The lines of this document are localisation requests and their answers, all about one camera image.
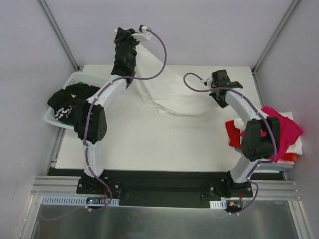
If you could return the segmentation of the white floral print t-shirt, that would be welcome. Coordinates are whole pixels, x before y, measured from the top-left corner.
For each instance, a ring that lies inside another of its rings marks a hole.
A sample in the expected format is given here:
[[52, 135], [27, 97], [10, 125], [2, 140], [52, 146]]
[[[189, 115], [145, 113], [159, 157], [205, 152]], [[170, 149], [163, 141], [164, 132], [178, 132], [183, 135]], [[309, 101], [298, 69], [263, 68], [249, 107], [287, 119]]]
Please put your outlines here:
[[215, 103], [210, 96], [190, 90], [164, 61], [159, 60], [144, 46], [136, 46], [136, 67], [133, 84], [142, 100], [159, 112], [176, 115], [199, 115], [213, 110]]

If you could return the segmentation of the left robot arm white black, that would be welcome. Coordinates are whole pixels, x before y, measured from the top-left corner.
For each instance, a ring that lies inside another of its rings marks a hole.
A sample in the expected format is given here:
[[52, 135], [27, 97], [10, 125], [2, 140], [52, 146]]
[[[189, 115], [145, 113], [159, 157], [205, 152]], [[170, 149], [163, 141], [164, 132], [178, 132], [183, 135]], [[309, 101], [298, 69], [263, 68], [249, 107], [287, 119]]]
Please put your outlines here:
[[139, 41], [134, 37], [134, 29], [117, 28], [115, 61], [110, 79], [86, 100], [77, 100], [74, 109], [74, 131], [82, 140], [84, 147], [85, 169], [78, 185], [78, 192], [87, 189], [106, 198], [110, 188], [101, 178], [104, 172], [101, 141], [107, 132], [105, 110], [116, 96], [128, 88], [135, 76], [136, 46]]

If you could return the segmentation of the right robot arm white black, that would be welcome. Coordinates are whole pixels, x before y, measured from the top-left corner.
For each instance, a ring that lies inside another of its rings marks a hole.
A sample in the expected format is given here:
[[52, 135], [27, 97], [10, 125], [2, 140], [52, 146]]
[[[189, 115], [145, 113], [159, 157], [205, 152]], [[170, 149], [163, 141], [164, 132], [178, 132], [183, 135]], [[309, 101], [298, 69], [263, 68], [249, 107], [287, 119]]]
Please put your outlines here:
[[239, 161], [214, 186], [217, 195], [231, 198], [248, 186], [259, 164], [276, 159], [280, 149], [281, 123], [277, 117], [270, 117], [258, 109], [245, 95], [243, 86], [230, 80], [226, 70], [213, 72], [206, 84], [213, 89], [210, 96], [219, 106], [231, 106], [245, 126]]

